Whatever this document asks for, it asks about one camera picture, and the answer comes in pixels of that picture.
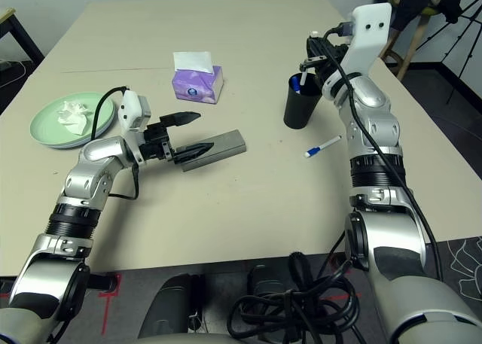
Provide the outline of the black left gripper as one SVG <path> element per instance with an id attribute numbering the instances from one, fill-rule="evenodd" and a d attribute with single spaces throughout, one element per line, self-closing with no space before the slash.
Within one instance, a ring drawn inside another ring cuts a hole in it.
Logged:
<path id="1" fill-rule="evenodd" d="M 160 117 L 160 122 L 147 125 L 143 132 L 144 143 L 139 146 L 144 160 L 157 158 L 159 160 L 173 161 L 174 164 L 183 164 L 192 161 L 213 146 L 213 142 L 201 142 L 173 150 L 170 144 L 167 128 L 170 126 L 183 126 L 201 117 L 193 111 L 181 111 Z"/>

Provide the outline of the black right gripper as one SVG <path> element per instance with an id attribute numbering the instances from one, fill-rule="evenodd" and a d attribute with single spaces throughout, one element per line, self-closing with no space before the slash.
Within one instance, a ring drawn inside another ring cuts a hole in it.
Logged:
<path id="1" fill-rule="evenodd" d="M 307 57 L 301 64 L 300 70 L 313 68 L 315 72 L 315 80 L 318 85 L 323 85 L 324 82 L 337 70 L 336 65 L 330 60 L 335 58 L 341 63 L 346 52 L 348 51 L 347 44 L 332 46 L 327 38 L 312 38 L 307 39 Z"/>

